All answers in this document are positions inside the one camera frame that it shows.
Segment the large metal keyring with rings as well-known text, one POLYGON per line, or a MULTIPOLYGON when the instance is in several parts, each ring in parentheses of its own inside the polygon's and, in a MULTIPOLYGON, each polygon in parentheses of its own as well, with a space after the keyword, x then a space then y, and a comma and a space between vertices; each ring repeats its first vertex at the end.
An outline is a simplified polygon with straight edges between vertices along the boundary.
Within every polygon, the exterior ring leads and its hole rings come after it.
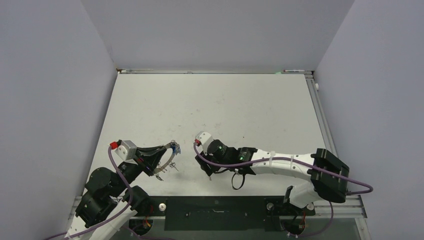
POLYGON ((160 177, 160 173, 166 173, 167 172, 167 167, 170 168, 176 168, 176 164, 174 162, 174 158, 177 155, 181 154, 181 147, 180 144, 177 143, 175 140, 171 140, 168 144, 166 144, 164 146, 165 152, 168 149, 172 150, 172 153, 170 155, 170 157, 168 158, 167 161, 165 161, 164 163, 161 163, 161 161, 158 162, 156 168, 153 171, 153 175, 159 180, 159 181, 163 181, 163 179, 160 177))

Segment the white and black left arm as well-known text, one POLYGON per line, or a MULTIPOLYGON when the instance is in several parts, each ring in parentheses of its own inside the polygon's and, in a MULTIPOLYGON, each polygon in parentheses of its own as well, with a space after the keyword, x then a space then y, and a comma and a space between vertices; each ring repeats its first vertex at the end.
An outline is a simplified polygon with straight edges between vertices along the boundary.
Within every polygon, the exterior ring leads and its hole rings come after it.
POLYGON ((107 153, 113 169, 99 167, 90 174, 64 238, 109 240, 136 215, 146 217, 146 225, 150 224, 149 217, 164 216, 164 198, 154 200, 141 187, 130 184, 142 173, 158 177, 165 169, 160 161, 168 149, 172 150, 167 161, 170 164, 181 152, 175 141, 147 148, 129 140, 112 142, 107 153))

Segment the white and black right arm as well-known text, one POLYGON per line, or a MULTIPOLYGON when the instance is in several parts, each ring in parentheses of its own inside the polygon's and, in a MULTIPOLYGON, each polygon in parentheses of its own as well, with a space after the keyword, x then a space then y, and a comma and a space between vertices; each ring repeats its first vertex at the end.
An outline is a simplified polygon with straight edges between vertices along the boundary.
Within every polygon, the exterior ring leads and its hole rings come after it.
POLYGON ((290 185, 282 207, 289 214, 315 201, 344 203, 348 195, 349 167, 331 151, 318 148, 314 153, 282 154, 254 147, 228 147, 215 139, 208 145, 196 139, 195 159, 208 175, 231 171, 237 175, 281 175, 300 179, 290 185))

